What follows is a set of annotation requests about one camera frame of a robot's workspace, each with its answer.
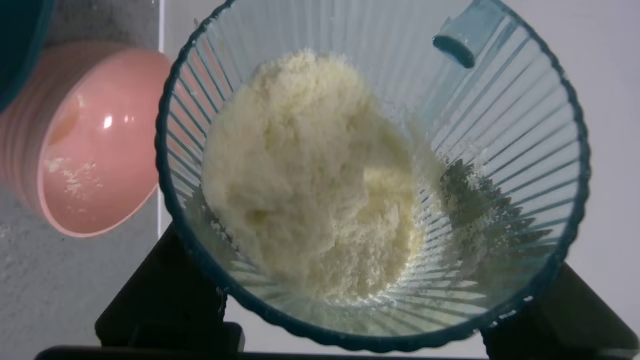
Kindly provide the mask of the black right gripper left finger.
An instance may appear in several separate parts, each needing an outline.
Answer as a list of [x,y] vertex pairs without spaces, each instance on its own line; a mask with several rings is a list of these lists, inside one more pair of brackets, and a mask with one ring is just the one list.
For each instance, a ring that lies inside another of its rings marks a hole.
[[169,226],[96,320],[95,331],[103,346],[242,350],[242,328],[224,320],[226,302]]

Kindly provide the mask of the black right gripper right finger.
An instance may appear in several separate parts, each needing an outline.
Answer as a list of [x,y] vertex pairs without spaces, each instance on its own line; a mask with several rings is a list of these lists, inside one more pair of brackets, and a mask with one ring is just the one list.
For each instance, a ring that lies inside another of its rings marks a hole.
[[491,360],[633,360],[632,329],[565,264],[517,314],[481,332]]

